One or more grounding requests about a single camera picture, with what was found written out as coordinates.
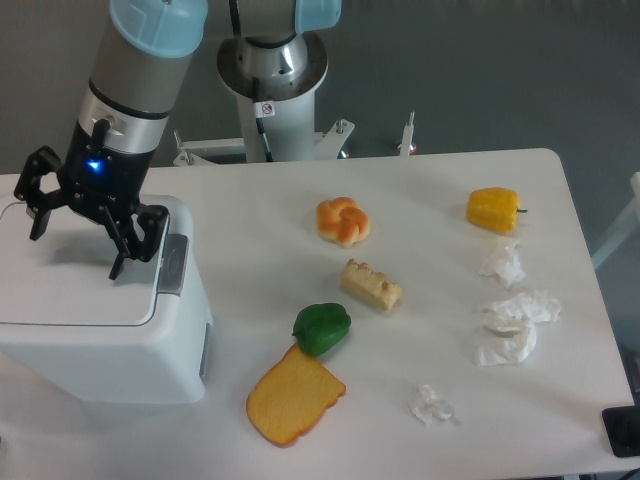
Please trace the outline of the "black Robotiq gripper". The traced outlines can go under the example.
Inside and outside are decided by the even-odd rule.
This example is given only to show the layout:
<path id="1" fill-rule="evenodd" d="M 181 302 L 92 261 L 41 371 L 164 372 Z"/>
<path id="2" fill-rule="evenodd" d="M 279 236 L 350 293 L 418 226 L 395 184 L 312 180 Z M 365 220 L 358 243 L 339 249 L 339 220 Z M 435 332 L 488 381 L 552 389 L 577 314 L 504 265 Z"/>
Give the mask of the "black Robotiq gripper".
<path id="1" fill-rule="evenodd" d="M 14 189 L 26 203 L 33 224 L 29 238 L 37 241 L 46 231 L 53 210 L 68 205 L 68 195 L 80 195 L 75 211 L 103 225 L 115 243 L 117 256 L 109 273 L 119 276 L 126 259 L 149 262 L 158 251 L 169 221 L 161 205 L 140 204 L 139 192 L 152 154 L 120 152 L 107 145 L 112 122 L 100 119 L 86 133 L 77 126 L 66 159 L 49 146 L 30 154 Z M 44 192 L 41 180 L 55 173 L 61 188 Z"/>

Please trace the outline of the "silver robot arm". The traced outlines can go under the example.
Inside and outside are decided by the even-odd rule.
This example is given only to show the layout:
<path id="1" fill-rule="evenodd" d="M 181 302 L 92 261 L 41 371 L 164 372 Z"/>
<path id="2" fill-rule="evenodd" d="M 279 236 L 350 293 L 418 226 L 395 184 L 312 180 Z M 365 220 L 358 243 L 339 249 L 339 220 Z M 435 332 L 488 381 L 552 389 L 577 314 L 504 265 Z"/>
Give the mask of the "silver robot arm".
<path id="1" fill-rule="evenodd" d="M 338 1 L 111 2 L 67 155 L 39 148 L 16 184 L 31 238 L 68 207 L 106 229 L 113 275 L 126 260 L 152 259 L 169 213 L 139 193 L 207 24 L 222 41 L 217 68 L 236 98 L 247 161 L 312 159 L 328 69 L 319 32 L 341 11 Z"/>

